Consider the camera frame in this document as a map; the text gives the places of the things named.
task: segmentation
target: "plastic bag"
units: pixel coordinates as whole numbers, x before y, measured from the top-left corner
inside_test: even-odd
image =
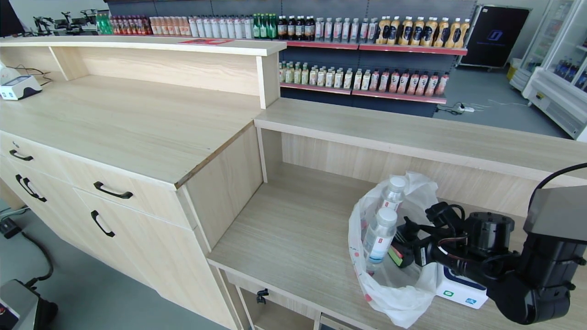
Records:
[[[404,216],[419,224],[430,224],[425,209],[435,203],[438,185],[420,173],[407,172],[406,199],[398,209],[397,225]],[[436,295],[436,263],[419,267],[412,264],[400,269],[386,256],[382,268],[371,277],[366,272],[361,230],[375,215],[382,190],[388,180],[379,183],[363,196],[349,219],[349,252],[359,284],[369,305],[385,313],[392,322],[403,328],[414,324],[426,312]]]

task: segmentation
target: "drawer handle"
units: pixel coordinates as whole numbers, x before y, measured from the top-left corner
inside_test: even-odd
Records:
[[[10,150],[9,152],[10,152],[11,155],[13,155],[14,157],[16,157],[18,159],[21,159],[21,160],[24,160],[24,161],[31,161],[31,160],[33,160],[33,156],[21,157],[21,156],[17,155],[16,153],[18,151],[14,150],[14,149]]]
[[[115,193],[112,193],[112,192],[110,192],[110,191],[108,191],[108,190],[104,190],[104,189],[102,189],[102,186],[103,186],[103,185],[104,185],[104,184],[103,184],[102,182],[100,182],[100,181],[96,181],[96,182],[94,183],[94,187],[95,187],[96,189],[100,190],[102,193],[106,193],[106,194],[108,194],[108,195],[111,195],[111,196],[115,196],[115,197],[118,197],[118,198],[122,198],[122,199],[124,199],[124,200],[127,200],[127,199],[129,199],[130,197],[132,197],[132,196],[133,196],[133,193],[131,193],[130,191],[127,191],[127,192],[125,192],[124,194],[115,194]]]
[[[98,213],[98,211],[93,210],[92,213],[90,213],[90,214],[92,215],[92,219],[94,219],[94,222],[98,225],[98,227],[100,227],[100,229],[102,230],[102,232],[104,232],[106,234],[106,236],[114,237],[115,233],[113,231],[107,232],[106,230],[104,230],[104,228],[102,228],[102,226],[98,222],[98,216],[100,215]]]
[[[31,195],[31,197],[36,198],[43,203],[47,201],[47,198],[39,197],[39,195],[37,195],[33,192],[33,190],[29,187],[29,183],[31,181],[28,178],[24,178],[24,180],[23,180],[22,176],[20,174],[17,174],[15,177],[16,177],[16,180],[18,181],[18,184],[20,184],[21,187],[26,191],[26,193]]]

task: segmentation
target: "display fridge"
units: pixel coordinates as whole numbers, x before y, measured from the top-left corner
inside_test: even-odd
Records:
[[[538,30],[530,47],[522,58],[522,64],[516,70],[510,84],[520,92],[524,90],[534,69],[541,66],[554,40],[559,35],[573,7],[574,0],[552,0],[542,17]]]
[[[522,95],[573,139],[587,142],[587,4],[575,0],[551,50]]]

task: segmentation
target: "drawer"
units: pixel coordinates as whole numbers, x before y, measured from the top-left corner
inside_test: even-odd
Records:
[[[228,282],[240,287],[241,289],[247,290],[255,295],[257,294],[257,292],[265,289],[265,287],[260,284],[253,283],[249,280],[246,280],[242,277],[238,277],[236,275],[232,275],[228,272],[226,273],[226,277],[228,278]],[[317,315],[319,315],[319,312],[317,310],[305,304],[302,304],[301,302],[287,298],[286,296],[281,295],[272,290],[269,290],[269,295],[265,296],[265,299],[311,319],[314,319]]]
[[[61,154],[59,161],[75,187],[191,229],[176,191],[164,183],[72,155]]]
[[[21,137],[0,132],[0,154],[57,179],[67,180],[56,157],[57,151]]]

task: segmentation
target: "wall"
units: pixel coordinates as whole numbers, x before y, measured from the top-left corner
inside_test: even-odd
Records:
[[[550,0],[478,0],[479,4],[532,8],[510,58],[522,58],[524,56],[549,2]]]
[[[82,17],[84,9],[108,9],[103,0],[10,0],[25,29],[36,29],[33,16],[63,19],[61,12],[71,12],[72,18]]]

